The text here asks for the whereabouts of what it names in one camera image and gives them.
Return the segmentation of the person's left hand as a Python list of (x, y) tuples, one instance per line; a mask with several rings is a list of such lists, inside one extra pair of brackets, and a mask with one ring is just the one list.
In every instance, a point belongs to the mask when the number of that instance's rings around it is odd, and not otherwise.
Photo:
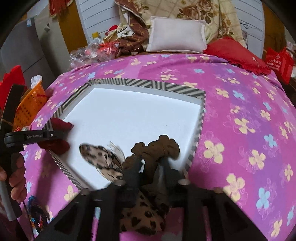
[(27, 197), (26, 179), (25, 179), (25, 166), (22, 154), (16, 154), (16, 170), (9, 178), (9, 185), (12, 190), (10, 191), (11, 198), (18, 203), (23, 202)]

